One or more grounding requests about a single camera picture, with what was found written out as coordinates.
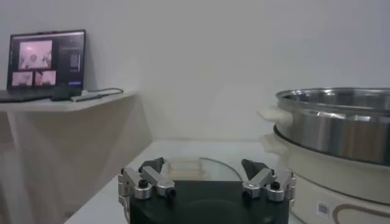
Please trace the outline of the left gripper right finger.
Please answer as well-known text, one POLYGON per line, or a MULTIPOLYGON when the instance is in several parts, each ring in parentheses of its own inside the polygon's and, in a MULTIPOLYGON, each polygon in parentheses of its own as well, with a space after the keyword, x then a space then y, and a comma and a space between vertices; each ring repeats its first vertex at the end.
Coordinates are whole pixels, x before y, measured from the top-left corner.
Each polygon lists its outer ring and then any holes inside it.
POLYGON ((264 163, 249 159, 242 159, 241 165, 248 178, 242 182, 245 201, 261 198, 264 194, 269 201, 295 202, 296 176, 290 170, 276 172, 264 163))

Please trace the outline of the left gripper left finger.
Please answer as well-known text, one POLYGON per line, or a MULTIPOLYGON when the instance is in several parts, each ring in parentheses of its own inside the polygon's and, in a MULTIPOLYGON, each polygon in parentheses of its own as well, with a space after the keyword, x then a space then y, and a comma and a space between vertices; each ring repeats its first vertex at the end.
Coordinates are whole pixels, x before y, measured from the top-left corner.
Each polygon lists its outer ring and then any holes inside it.
POLYGON ((148 200, 152 197, 152 190, 163 198, 176 196, 175 182, 164 177, 160 172, 164 159, 157 158, 145 161, 135 170, 123 167, 118 174, 118 201, 123 207, 126 220, 130 220, 130 199, 148 200))

